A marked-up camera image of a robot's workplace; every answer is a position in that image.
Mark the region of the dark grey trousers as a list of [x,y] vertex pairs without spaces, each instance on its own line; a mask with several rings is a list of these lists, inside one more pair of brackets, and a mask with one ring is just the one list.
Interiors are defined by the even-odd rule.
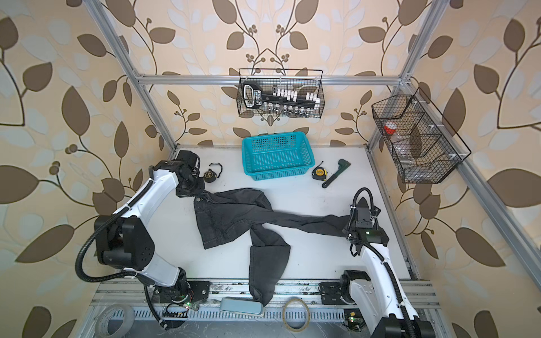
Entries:
[[204,191],[194,198],[194,212],[204,249],[233,242],[249,232],[249,292],[262,306],[272,300],[290,257],[290,245],[277,232],[266,229],[265,223],[341,237],[349,220],[346,215],[320,217],[274,211],[266,195],[252,188]]

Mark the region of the teal plastic basket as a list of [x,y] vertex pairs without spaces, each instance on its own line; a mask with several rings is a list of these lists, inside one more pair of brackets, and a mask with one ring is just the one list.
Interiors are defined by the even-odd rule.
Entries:
[[242,165],[247,176],[259,181],[303,175],[315,159],[304,133],[286,132],[243,139]]

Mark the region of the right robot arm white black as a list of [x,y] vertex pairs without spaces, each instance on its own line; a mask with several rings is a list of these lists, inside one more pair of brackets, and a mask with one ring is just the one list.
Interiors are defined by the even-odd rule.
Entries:
[[362,261],[361,270],[345,270],[337,283],[320,283],[324,305],[358,308],[346,318],[352,328],[367,328],[371,337],[435,337],[408,300],[394,273],[387,247],[389,237],[378,225],[378,209],[370,199],[357,197],[350,206],[344,232],[350,253]]

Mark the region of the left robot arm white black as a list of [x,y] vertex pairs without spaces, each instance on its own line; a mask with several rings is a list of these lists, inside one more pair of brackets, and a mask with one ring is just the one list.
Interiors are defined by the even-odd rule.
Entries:
[[186,272],[156,253],[148,227],[171,192],[177,197],[194,197],[204,191],[204,185],[200,158],[194,152],[181,150],[174,159],[150,167],[148,181],[122,208],[95,221],[94,228],[98,230],[110,219],[114,220],[94,240],[98,262],[156,287],[171,302],[186,301],[190,297]]

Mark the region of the dark green pipe wrench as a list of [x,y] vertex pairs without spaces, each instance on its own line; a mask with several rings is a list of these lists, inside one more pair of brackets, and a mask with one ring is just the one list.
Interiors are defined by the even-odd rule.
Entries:
[[322,188],[328,188],[342,173],[346,171],[351,166],[351,163],[345,159],[340,159],[338,161],[338,169],[333,173],[323,184]]

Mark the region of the yellow black tape measure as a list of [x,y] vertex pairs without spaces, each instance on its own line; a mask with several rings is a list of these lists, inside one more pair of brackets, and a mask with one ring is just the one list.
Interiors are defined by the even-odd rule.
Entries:
[[321,182],[324,182],[327,180],[328,177],[328,171],[323,167],[323,162],[319,163],[318,166],[316,166],[312,172],[311,177],[314,180],[318,180]]

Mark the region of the red white small container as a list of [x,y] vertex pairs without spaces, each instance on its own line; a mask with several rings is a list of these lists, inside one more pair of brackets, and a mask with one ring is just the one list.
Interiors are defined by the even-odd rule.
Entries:
[[392,122],[392,121],[387,121],[385,124],[384,124],[384,131],[386,133],[386,135],[388,135],[389,137],[393,136],[393,135],[397,135],[398,132],[397,132],[397,124],[395,122]]

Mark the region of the socket wrench set black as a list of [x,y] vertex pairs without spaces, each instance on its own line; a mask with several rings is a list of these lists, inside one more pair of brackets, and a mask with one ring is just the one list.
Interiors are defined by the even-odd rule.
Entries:
[[245,82],[241,89],[242,101],[247,108],[261,108],[269,104],[318,108],[322,103],[315,92],[302,92],[300,89],[288,89],[277,84],[263,88],[255,82]]

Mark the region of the grey foot pedal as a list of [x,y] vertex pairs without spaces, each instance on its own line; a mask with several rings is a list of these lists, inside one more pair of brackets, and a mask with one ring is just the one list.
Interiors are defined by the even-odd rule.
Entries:
[[221,300],[220,311],[243,315],[262,316],[264,313],[264,307],[257,301],[226,297]]

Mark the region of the clear tape roll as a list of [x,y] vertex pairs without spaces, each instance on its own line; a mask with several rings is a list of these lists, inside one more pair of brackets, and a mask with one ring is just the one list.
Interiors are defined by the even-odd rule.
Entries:
[[134,309],[125,304],[114,304],[105,308],[94,324],[94,336],[99,338],[124,337],[135,323]]

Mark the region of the aluminium frame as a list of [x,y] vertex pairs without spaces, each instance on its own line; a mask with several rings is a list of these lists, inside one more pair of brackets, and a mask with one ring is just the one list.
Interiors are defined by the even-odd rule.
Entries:
[[148,92],[337,80],[315,141],[370,149],[452,333],[540,336],[539,1],[101,5]]

